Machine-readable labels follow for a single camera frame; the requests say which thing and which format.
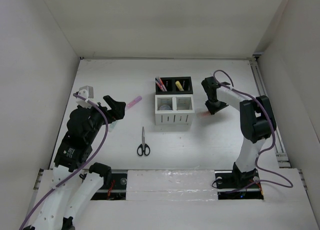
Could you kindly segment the green highlighter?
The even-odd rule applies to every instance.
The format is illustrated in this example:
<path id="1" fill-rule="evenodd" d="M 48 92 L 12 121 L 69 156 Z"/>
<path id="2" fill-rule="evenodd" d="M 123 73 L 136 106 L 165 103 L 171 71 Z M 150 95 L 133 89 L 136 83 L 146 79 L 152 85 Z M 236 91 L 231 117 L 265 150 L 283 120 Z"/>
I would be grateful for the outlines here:
<path id="1" fill-rule="evenodd" d="M 109 125 L 108 125 L 108 131 L 109 131 L 109 132 L 112 132 L 112 131 L 114 130 L 116 124 L 117 124 L 117 121 L 109 124 Z"/>

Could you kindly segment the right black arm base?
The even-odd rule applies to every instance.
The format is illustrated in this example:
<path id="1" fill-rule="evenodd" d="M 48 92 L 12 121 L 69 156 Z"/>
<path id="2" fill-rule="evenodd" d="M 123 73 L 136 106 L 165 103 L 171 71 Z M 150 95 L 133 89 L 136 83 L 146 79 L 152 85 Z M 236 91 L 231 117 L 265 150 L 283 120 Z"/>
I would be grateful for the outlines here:
<path id="1" fill-rule="evenodd" d="M 261 185 L 254 183 L 255 180 L 259 180 L 257 170 L 251 171 L 248 175 L 232 170 L 218 170 L 214 175 L 212 187 L 218 191 L 218 200 L 264 199 Z"/>

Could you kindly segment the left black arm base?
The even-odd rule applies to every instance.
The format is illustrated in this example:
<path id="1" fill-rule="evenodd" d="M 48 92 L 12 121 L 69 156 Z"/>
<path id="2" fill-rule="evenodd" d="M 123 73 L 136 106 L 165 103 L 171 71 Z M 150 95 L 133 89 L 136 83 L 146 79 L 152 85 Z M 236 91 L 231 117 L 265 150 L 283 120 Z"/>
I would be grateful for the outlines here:
<path id="1" fill-rule="evenodd" d="M 111 179 L 93 195 L 91 200 L 126 200 L 127 170 L 112 170 Z"/>

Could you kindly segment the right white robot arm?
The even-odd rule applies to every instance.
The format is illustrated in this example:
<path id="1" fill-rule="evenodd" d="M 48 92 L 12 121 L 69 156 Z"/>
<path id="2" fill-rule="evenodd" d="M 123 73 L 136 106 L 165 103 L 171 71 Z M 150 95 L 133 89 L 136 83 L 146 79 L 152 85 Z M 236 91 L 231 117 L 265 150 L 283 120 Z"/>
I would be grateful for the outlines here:
<path id="1" fill-rule="evenodd" d="M 274 134 L 277 125 L 269 98 L 249 96 L 224 83 L 219 84 L 214 77 L 202 80 L 201 85 L 207 95 L 205 105 L 214 115 L 227 106 L 239 111 L 240 130 L 243 143 L 240 154 L 233 164 L 231 181 L 235 186 L 242 187 L 248 183 L 256 170 L 256 158 L 265 140 Z"/>

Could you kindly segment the yellow highlighter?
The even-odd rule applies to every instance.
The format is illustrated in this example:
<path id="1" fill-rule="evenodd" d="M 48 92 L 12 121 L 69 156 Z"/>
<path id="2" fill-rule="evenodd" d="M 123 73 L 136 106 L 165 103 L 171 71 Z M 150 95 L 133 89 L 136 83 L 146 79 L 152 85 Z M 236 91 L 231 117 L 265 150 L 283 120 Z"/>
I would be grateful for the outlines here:
<path id="1" fill-rule="evenodd" d="M 184 91 L 184 88 L 183 88 L 182 84 L 180 83 L 180 81 L 176 81 L 175 85 L 179 91 Z"/>

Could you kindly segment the pink red pen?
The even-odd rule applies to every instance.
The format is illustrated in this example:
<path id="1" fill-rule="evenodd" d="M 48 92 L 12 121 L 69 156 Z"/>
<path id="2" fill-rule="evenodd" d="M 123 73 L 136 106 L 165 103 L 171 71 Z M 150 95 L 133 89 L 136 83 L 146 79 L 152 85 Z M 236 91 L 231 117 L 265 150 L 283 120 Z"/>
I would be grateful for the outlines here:
<path id="1" fill-rule="evenodd" d="M 165 91 L 163 88 L 163 85 L 158 81 L 158 79 L 155 79 L 155 83 L 157 84 L 157 86 L 161 89 L 161 91 Z"/>

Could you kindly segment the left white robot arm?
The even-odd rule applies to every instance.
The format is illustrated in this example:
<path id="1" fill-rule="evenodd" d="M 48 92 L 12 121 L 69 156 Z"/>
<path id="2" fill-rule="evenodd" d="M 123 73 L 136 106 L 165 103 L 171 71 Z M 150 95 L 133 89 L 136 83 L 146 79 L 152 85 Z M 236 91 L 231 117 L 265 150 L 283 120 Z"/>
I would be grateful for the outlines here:
<path id="1" fill-rule="evenodd" d="M 82 169 L 97 155 L 92 150 L 99 130 L 125 116 L 125 102 L 118 102 L 109 95 L 103 107 L 80 92 L 74 93 L 78 106 L 70 113 L 67 132 L 54 159 L 50 190 L 35 204 L 25 217 L 21 229 L 74 229 L 93 195 L 111 184 L 109 166 L 94 163 L 87 174 Z"/>

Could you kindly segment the orange pen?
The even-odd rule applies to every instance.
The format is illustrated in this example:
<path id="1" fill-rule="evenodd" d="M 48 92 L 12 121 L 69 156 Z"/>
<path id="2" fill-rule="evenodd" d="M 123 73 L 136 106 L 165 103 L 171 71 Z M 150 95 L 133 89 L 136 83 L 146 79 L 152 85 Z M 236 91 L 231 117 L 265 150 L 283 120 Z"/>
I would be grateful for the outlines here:
<path id="1" fill-rule="evenodd" d="M 165 87 L 165 85 L 164 85 L 164 83 L 163 83 L 162 79 L 161 79 L 161 78 L 159 78 L 159 80 L 160 80 L 160 82 L 161 82 L 161 84 L 162 84 L 162 87 L 163 87 L 164 91 L 167 91 L 167 89 L 166 89 L 166 87 Z"/>

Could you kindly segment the orange highlighter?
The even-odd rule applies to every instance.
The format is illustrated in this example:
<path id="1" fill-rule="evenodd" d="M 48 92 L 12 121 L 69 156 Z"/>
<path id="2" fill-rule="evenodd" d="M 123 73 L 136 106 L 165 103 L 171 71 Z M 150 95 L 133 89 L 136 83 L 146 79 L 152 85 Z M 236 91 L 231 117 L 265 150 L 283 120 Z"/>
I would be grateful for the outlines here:
<path id="1" fill-rule="evenodd" d="M 207 116 L 211 116 L 211 113 L 209 111 L 198 113 L 198 117 L 207 117 Z"/>

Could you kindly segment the clear jar of clips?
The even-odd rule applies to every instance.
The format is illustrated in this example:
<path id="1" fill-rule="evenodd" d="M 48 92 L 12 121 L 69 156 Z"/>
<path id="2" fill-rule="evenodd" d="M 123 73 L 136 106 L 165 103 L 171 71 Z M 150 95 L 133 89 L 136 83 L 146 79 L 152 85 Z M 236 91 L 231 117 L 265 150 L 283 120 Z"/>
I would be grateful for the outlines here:
<path id="1" fill-rule="evenodd" d="M 159 110 L 160 111 L 170 111 L 170 110 L 172 110 L 172 107 L 170 105 L 161 105 L 159 107 Z"/>

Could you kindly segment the pink highlighter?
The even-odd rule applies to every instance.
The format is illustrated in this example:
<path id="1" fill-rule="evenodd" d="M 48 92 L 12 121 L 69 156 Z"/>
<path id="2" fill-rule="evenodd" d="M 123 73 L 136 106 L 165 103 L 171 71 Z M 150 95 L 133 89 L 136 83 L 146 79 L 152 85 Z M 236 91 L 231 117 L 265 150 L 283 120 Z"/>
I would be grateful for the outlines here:
<path id="1" fill-rule="evenodd" d="M 131 107 L 133 107 L 135 104 L 137 104 L 140 100 L 142 99 L 142 96 L 137 96 L 136 98 L 134 98 L 132 101 L 130 101 L 127 105 L 126 105 L 126 109 L 129 109 Z"/>

